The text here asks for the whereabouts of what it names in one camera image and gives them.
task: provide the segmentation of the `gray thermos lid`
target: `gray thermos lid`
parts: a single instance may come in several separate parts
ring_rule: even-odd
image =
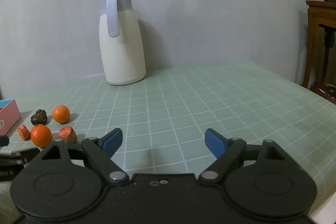
[[[106,15],[109,37],[119,35],[118,12],[133,10],[132,0],[100,0],[100,16]]]

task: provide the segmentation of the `wooden table leg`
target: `wooden table leg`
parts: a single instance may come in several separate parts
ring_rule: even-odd
[[[304,72],[302,86],[308,88],[310,71],[311,71],[311,62],[312,62],[312,47],[315,44],[316,33],[318,31],[318,25],[316,24],[314,18],[308,19],[308,38],[307,38],[307,60],[306,60],[306,69]]]
[[[325,25],[320,25],[320,27],[323,27],[325,29],[325,33],[324,33],[325,50],[324,50],[323,68],[322,68],[322,73],[321,73],[321,83],[324,83],[326,80],[326,75],[327,75],[329,49],[334,46],[336,29],[325,26]]]

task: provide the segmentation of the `green grid mat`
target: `green grid mat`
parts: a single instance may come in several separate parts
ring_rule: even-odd
[[[84,82],[17,97],[16,102],[22,119],[9,132],[10,144],[2,152],[33,147],[20,138],[17,127],[31,129],[36,109],[51,115],[64,104],[71,111],[66,126],[74,128],[79,141],[122,129],[123,144],[112,160],[129,175],[199,175],[215,160],[204,144],[205,130],[213,128],[249,144],[275,140],[314,178],[314,208],[336,190],[336,106],[251,63],[163,69],[127,86]],[[55,135],[64,127],[48,120]],[[1,223],[18,216],[9,187],[0,184]]]

